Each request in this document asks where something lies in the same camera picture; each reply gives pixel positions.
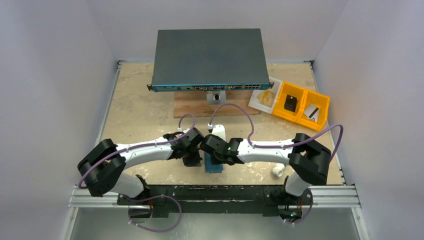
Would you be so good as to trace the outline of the blue card holder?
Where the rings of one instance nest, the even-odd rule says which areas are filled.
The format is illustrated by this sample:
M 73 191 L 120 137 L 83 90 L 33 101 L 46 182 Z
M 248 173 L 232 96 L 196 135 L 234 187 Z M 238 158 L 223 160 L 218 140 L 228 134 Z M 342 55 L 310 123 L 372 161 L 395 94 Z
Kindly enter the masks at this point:
M 207 174 L 219 174 L 224 170 L 222 164 L 213 164 L 211 155 L 206 152 L 204 153 L 204 168 Z

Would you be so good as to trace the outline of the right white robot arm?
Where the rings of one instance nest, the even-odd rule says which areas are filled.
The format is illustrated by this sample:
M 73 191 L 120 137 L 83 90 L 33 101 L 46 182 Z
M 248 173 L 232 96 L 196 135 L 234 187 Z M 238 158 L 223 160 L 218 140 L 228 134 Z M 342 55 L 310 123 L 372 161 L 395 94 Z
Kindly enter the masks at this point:
M 288 204 L 294 203 L 310 186 L 327 184 L 332 152 L 314 137 L 297 133 L 293 139 L 280 141 L 249 141 L 208 134 L 200 149 L 212 156 L 214 164 L 246 164 L 267 162 L 289 165 L 293 173 L 284 182 L 280 196 Z

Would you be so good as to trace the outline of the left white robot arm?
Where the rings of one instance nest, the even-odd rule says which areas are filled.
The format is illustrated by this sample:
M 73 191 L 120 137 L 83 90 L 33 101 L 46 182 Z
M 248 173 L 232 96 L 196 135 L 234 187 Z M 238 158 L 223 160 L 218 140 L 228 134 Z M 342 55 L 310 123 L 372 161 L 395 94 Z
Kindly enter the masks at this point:
M 130 197 L 138 205 L 146 203 L 149 191 L 141 176 L 124 170 L 152 161 L 182 159 L 186 166 L 200 162 L 199 144 L 204 139 L 197 129 L 166 133 L 154 140 L 116 144 L 110 138 L 98 143 L 77 165 L 81 188 L 93 197 L 112 192 Z

